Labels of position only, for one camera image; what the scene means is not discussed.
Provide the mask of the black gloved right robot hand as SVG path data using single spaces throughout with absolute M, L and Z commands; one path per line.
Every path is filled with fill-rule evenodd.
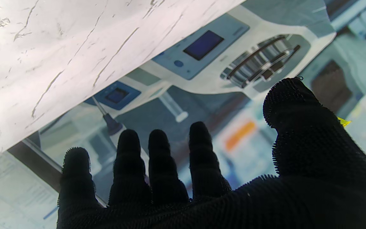
M 259 176 L 232 190 L 202 122 L 189 129 L 193 196 L 179 180 L 167 135 L 148 142 L 144 180 L 138 134 L 119 137 L 108 207 L 95 196 L 90 157 L 80 147 L 64 158 L 58 229 L 366 229 L 366 154 L 337 116 L 300 77 L 275 84 L 263 116 L 277 132 L 273 161 L 278 176 Z

